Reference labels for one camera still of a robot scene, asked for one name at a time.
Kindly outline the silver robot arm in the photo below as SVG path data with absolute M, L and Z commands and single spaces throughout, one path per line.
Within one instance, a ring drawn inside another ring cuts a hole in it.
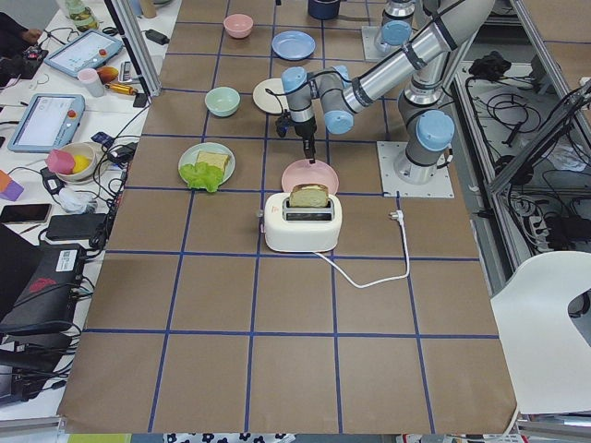
M 391 54 L 410 40 L 426 23 L 423 2 L 415 0 L 390 0 L 382 11 L 382 20 L 374 38 L 379 57 Z
M 341 135 L 353 127 L 357 114 L 404 82 L 398 110 L 409 140 L 393 166 L 406 183 L 424 185 L 455 131 L 451 117 L 438 107 L 444 79 L 455 72 L 463 47 L 475 37 L 493 6 L 491 1 L 391 1 L 383 12 L 384 27 L 406 25 L 413 12 L 418 12 L 422 27 L 407 40 L 383 38 L 392 52 L 355 78 L 349 78 L 342 66 L 311 73 L 301 66 L 285 70 L 281 80 L 287 108 L 276 121 L 277 134 L 283 137 L 293 127 L 302 139 L 306 159 L 314 162 L 315 100 L 320 101 L 328 131 Z

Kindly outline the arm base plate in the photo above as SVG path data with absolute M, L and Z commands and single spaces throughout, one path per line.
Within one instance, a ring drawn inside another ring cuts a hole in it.
M 367 61 L 377 62 L 392 54 L 412 36 L 412 26 L 404 21 L 361 29 L 364 55 Z
M 418 166 L 406 157 L 406 142 L 377 143 L 382 195 L 401 198 L 454 198 L 449 168 L 441 154 L 434 165 Z

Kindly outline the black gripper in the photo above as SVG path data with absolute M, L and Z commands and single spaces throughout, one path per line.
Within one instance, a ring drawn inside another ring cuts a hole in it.
M 316 118 L 311 117 L 304 122 L 297 122 L 292 120 L 295 128 L 295 133 L 301 138 L 305 138 L 305 157 L 311 164 L 316 162 L 316 149 L 315 149 L 315 134 L 317 131 Z

